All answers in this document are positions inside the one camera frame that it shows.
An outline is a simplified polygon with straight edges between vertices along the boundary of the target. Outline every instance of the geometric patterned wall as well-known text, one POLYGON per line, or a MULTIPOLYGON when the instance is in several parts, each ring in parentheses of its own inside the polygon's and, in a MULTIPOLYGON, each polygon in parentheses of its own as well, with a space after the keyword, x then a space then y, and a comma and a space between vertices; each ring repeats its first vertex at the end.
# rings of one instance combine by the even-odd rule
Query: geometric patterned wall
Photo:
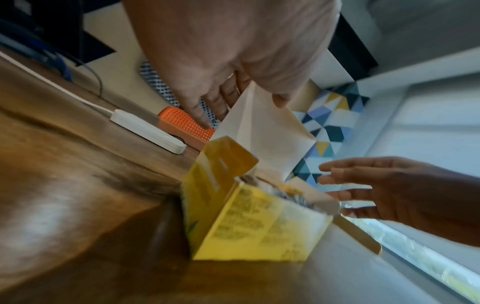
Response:
POLYGON ((369 98, 359 95, 357 85, 347 84, 323 90, 306 113, 294 112, 316 143, 298 163, 289 179, 298 176, 314 187, 322 175, 319 166, 333 160, 348 138, 369 98))

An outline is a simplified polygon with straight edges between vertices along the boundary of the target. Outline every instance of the orange perforated basket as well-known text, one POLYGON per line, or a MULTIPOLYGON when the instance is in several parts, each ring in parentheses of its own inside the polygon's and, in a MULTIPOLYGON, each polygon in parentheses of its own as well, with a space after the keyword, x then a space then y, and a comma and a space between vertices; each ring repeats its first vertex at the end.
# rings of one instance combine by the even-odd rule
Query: orange perforated basket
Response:
POLYGON ((187 145, 202 150, 214 129, 205 130, 190 115, 176 107, 167 107, 158 115, 158 127, 165 132, 180 137, 187 145))

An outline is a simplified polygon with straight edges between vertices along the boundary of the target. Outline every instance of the wooden countertop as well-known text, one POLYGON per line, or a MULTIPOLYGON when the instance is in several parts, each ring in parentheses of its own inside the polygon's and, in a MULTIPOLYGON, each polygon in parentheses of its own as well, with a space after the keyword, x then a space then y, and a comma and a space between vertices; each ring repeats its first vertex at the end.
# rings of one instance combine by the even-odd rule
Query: wooden countertop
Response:
POLYGON ((298 263, 189 261, 178 185, 196 151, 174 155, 4 60, 0 130, 1 303, 306 303, 322 291, 298 263))

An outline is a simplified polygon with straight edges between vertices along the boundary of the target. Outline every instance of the open box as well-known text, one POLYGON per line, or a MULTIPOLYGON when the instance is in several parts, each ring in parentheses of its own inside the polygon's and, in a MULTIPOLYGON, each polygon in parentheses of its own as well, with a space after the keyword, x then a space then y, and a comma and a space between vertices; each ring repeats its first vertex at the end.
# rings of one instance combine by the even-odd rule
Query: open box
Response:
POLYGON ((181 185, 194 260, 305 261, 330 224, 375 254, 381 246, 339 215, 339 203, 299 178, 284 183, 315 144, 288 109, 252 83, 181 185), (315 211, 249 185, 249 173, 303 194, 315 211))

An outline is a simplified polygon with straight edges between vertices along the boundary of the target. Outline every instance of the hand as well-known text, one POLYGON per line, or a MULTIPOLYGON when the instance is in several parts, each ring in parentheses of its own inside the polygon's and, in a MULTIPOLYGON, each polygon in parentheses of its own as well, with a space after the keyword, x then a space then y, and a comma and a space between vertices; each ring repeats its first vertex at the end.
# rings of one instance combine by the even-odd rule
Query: hand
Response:
POLYGON ((373 201, 346 208, 355 218, 399 222, 450 239, 480 246, 480 179, 405 158, 351 158, 325 163, 320 184, 365 184, 371 189, 330 192, 339 201, 373 201))
POLYGON ((123 0, 159 77, 202 127, 200 97, 222 120, 251 80, 283 107, 328 47, 340 0, 123 0))

